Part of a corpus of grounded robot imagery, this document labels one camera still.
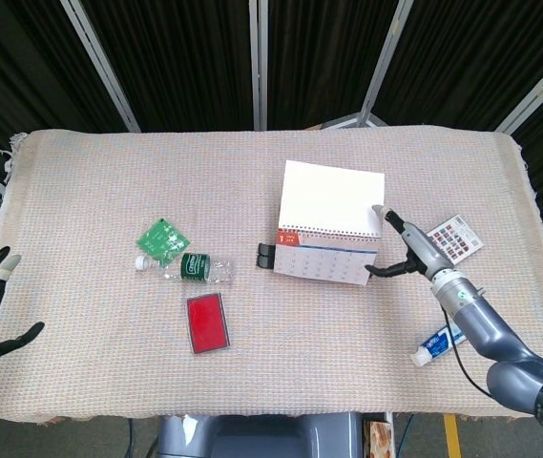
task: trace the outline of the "red ink pad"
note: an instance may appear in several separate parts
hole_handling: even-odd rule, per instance
[[[203,353],[230,345],[222,297],[219,293],[188,299],[186,308],[193,353]]]

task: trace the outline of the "spiral binding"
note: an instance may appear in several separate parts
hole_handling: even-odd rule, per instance
[[[294,225],[286,225],[284,227],[280,227],[280,230],[284,232],[289,232],[289,233],[303,232],[304,235],[325,236],[328,239],[340,239],[340,240],[351,240],[351,241],[374,241],[381,236],[380,234],[376,234],[373,232],[329,231],[327,229],[322,229],[319,227],[294,226]]]

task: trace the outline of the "beige tablecloth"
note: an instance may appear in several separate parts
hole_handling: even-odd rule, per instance
[[[0,360],[0,417],[164,413],[443,411],[509,415],[453,356],[409,354],[443,324],[418,275],[367,287],[255,267],[273,242],[287,159],[386,174],[386,203],[425,231],[460,213],[485,248],[460,264],[543,356],[543,227],[517,145],[436,127],[320,132],[85,135],[22,142],[0,211],[0,246],[23,260],[0,340],[46,328]],[[230,286],[137,275],[136,239],[158,218],[191,251],[234,261]],[[378,264],[402,260],[386,227]],[[218,290],[230,349],[194,356],[184,300]],[[461,346],[472,378],[491,362]]]

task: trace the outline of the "card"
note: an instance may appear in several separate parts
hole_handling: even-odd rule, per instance
[[[460,215],[456,215],[432,229],[428,232],[428,237],[436,243],[454,265],[483,247],[481,239]]]
[[[189,299],[186,306],[193,353],[230,345],[220,293]]]

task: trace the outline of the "toothpaste tube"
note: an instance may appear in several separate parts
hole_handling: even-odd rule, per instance
[[[444,326],[434,333],[427,341],[422,343],[415,353],[411,355],[411,360],[415,365],[422,366],[430,361],[443,356],[453,348],[449,333],[453,334],[453,340],[458,345],[466,340],[462,330],[454,322],[449,322],[449,329]]]

